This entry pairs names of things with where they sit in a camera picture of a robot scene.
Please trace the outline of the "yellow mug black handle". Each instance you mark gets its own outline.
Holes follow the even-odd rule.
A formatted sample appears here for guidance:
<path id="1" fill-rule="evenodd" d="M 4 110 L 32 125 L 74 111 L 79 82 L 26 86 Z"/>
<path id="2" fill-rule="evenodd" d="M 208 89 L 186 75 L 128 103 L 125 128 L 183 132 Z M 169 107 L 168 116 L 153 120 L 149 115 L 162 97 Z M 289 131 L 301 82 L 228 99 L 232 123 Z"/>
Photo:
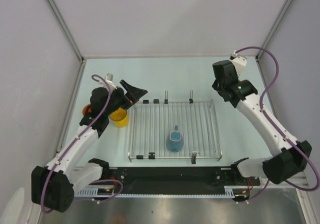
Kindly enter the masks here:
<path id="1" fill-rule="evenodd" d="M 128 112 L 122 108 L 119 108 L 118 110 L 111 113 L 109 117 L 112 120 L 113 124 L 118 128 L 124 128 L 129 123 Z"/>

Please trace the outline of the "orange mug black handle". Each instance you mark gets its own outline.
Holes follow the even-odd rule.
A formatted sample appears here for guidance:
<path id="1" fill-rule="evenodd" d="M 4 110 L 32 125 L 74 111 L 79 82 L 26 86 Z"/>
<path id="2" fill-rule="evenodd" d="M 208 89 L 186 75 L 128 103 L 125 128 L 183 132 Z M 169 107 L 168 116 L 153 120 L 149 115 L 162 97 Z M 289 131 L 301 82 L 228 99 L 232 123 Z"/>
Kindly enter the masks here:
<path id="1" fill-rule="evenodd" d="M 87 115 L 88 113 L 91 113 L 91 104 L 87 104 L 83 110 L 82 110 L 82 115 L 85 116 Z"/>

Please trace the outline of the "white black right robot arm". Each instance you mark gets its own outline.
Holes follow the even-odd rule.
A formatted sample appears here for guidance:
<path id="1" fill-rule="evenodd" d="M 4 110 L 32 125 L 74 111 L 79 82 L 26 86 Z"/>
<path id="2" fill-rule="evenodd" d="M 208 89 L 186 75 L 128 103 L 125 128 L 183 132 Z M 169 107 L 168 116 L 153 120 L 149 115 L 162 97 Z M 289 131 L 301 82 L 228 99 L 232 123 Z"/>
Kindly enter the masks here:
<path id="1" fill-rule="evenodd" d="M 258 131 L 266 143 L 270 157 L 260 159 L 244 158 L 237 161 L 236 169 L 230 172 L 231 180 L 242 185 L 249 177 L 268 178 L 274 184 L 280 184 L 307 166 L 306 158 L 310 156 L 312 146 L 308 141 L 299 141 L 280 124 L 260 103 L 258 90 L 248 80 L 239 80 L 238 70 L 242 64 L 235 60 L 222 60 L 212 65 L 215 81 L 212 88 L 225 102 L 241 112 Z"/>

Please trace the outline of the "blue mug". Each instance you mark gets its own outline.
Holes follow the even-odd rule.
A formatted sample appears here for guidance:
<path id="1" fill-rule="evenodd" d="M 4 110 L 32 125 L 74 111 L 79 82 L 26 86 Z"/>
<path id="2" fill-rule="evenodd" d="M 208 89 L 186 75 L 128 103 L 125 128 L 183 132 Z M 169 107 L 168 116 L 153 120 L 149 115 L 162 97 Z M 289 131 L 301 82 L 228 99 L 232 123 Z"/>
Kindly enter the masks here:
<path id="1" fill-rule="evenodd" d="M 170 152 L 174 153 L 182 150 L 184 146 L 184 138 L 178 125 L 175 125 L 173 130 L 167 136 L 165 146 Z"/>

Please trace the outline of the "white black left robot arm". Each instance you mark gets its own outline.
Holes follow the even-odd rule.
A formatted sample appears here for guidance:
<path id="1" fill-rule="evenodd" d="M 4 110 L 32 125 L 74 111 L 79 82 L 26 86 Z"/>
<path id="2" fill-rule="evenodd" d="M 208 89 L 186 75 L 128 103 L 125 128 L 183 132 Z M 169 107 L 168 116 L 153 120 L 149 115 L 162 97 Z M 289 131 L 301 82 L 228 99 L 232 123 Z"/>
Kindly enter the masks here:
<path id="1" fill-rule="evenodd" d="M 103 87 L 92 90 L 89 109 L 84 112 L 73 139 L 45 166 L 36 166 L 31 173 L 31 201 L 40 205 L 44 214 L 65 212 L 75 194 L 90 184 L 111 181 L 109 163 L 93 158 L 79 170 L 76 164 L 102 136 L 110 123 L 109 117 L 119 109 L 128 110 L 148 91 L 121 80 L 121 86 L 94 74 Z"/>

